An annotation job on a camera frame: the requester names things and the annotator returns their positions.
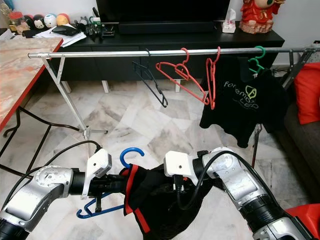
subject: clothing rack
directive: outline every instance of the clothing rack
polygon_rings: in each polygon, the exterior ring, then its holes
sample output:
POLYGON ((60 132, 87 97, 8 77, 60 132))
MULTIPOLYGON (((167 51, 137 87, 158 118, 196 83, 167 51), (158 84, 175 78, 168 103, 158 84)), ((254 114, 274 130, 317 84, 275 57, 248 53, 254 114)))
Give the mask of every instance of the clothing rack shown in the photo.
MULTIPOLYGON (((289 54, 289 74, 287 75, 282 86, 285 89, 291 85, 297 74, 300 72, 304 64, 307 62, 311 54, 320 52, 320 47, 266 47, 265 52, 271 53, 288 53, 289 54), (300 59, 294 64, 294 53, 302 53, 300 59)), ((218 49, 190 49, 189 55, 214 55, 218 53, 218 49)), ((257 47, 251 48, 221 48, 220 54, 262 54, 263 50, 257 47)), ((61 82, 61 75, 64 68, 66 58, 113 58, 113 57, 159 57, 159 56, 185 56, 184 50, 155 50, 155 51, 87 51, 87 52, 38 52, 29 53, 28 57, 31 59, 41 58, 54 83, 61 92, 63 98, 71 109, 73 115, 79 123, 79 127, 83 131, 83 136, 86 140, 89 139, 91 132, 106 133, 105 130, 92 130, 87 127, 82 120, 77 108, 69 97, 63 82, 61 82), (59 69, 56 72, 50 58, 61 58, 59 69)), ((256 126, 254 131, 254 150, 252 165, 254 166, 256 160, 257 145, 259 133, 262 130, 261 124, 256 126)))

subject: toy ball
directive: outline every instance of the toy ball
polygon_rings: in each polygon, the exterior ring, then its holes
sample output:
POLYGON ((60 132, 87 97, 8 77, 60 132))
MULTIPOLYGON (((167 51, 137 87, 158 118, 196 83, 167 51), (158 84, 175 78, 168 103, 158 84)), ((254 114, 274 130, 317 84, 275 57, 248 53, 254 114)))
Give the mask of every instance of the toy ball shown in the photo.
POLYGON ((58 26, 68 24, 69 22, 70 22, 69 16, 65 13, 60 13, 60 14, 58 14, 58 16, 56 16, 56 24, 58 26))
POLYGON ((24 17, 26 24, 28 24, 28 26, 30 27, 31 30, 36 28, 36 26, 34 24, 34 17, 32 15, 24 15, 23 17, 24 17))
POLYGON ((44 16, 41 14, 34 15, 33 22, 34 22, 34 25, 37 29, 45 29, 46 28, 44 16))
POLYGON ((44 16, 44 24, 47 28, 53 28, 57 26, 56 15, 54 14, 47 14, 44 16))

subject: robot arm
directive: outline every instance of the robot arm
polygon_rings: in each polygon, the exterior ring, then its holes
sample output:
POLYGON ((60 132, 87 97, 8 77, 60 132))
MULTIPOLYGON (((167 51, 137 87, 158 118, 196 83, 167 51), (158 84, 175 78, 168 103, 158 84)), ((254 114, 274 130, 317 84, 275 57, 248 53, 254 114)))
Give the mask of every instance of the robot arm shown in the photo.
MULTIPOLYGON (((123 193, 126 180, 123 176, 106 174, 111 166, 111 156, 100 149, 88 160, 85 173, 55 165, 42 167, 1 210, 0 240, 25 240, 57 198, 71 194, 85 199, 98 198, 101 193, 123 193)), ((188 177, 197 187, 204 176, 221 178, 255 240, 314 239, 298 218, 281 209, 251 166, 228 148, 216 148, 197 159, 170 151, 165 155, 164 173, 174 179, 188 177)), ((178 195, 184 190, 182 184, 177 181, 173 186, 178 195)))
MULTIPOLYGON (((166 176, 188 177, 194 185, 201 184, 198 179, 206 166, 207 177, 221 178, 225 191, 252 230, 253 239, 314 239, 297 217, 291 217, 279 206, 259 175, 248 163, 241 164, 231 149, 219 147, 197 159, 186 153, 170 151, 164 159, 166 176)), ((183 186, 173 188, 183 190, 183 186)))

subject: cabinet leg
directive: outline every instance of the cabinet leg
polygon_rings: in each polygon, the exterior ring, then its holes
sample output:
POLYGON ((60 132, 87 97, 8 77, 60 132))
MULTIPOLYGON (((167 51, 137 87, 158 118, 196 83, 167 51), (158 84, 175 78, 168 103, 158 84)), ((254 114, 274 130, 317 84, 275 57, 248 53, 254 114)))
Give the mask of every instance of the cabinet leg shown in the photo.
POLYGON ((70 88, 67 81, 61 81, 61 84, 63 85, 63 87, 65 88, 65 90, 68 94, 71 93, 71 88, 70 88))
POLYGON ((103 89, 104 89, 104 92, 106 94, 108 94, 110 92, 110 89, 109 89, 109 84, 107 81, 101 81, 102 82, 102 86, 103 86, 103 89))
MULTIPOLYGON (((181 79, 175 79, 179 84, 181 84, 181 79)), ((179 93, 180 92, 180 86, 179 85, 175 85, 175 92, 179 93)))

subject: white tile floor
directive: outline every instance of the white tile floor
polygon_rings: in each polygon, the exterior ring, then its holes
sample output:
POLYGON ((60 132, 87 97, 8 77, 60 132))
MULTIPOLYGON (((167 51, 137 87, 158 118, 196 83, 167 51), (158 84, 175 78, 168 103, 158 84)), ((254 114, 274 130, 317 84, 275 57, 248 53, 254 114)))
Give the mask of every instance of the white tile floor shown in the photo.
MULTIPOLYGON (((202 103, 186 92, 175 93, 174 84, 169 81, 159 83, 168 99, 167 108, 161 107, 141 81, 110 82, 109 94, 104 93, 100 82, 70 82, 71 98, 85 123, 93 129, 109 131, 108 134, 93 133, 91 139, 102 144, 112 155, 110 173, 117 174, 122 169, 119 155, 128 147, 139 147, 144 151, 144 157, 135 153, 126 155, 128 162, 144 168, 161 164, 169 150, 196 156, 199 150, 219 146, 228 146, 251 162, 252 138, 248 148, 239 149, 235 138, 225 134, 219 126, 200 128, 202 103)), ((48 88, 40 87, 26 109, 51 122, 77 125, 53 84, 48 88)), ((12 117, 5 129, 13 127, 15 121, 12 117)), ((25 171, 45 129, 46 125, 22 113, 21 127, 1 157, 1 164, 25 171)), ((1 145, 5 140, 0 137, 1 145)), ((35 166, 43 165, 59 150, 82 140, 78 132, 53 127, 35 166)), ((84 171, 86 156, 86 147, 78 146, 57 158, 55 164, 84 171)), ((263 174, 284 208, 308 202, 286 153, 264 130, 258 145, 256 170, 263 174)), ((0 170, 0 205, 17 180, 17 176, 0 170)), ((123 199, 121 194, 113 194, 103 202, 104 207, 122 204, 123 199)), ((142 239, 134 216, 124 217, 121 210, 89 219, 77 218, 77 210, 83 208, 86 202, 79 196, 54 201, 28 240, 142 239)), ((212 188, 194 222, 175 239, 250 240, 252 237, 246 222, 226 193, 212 188)))

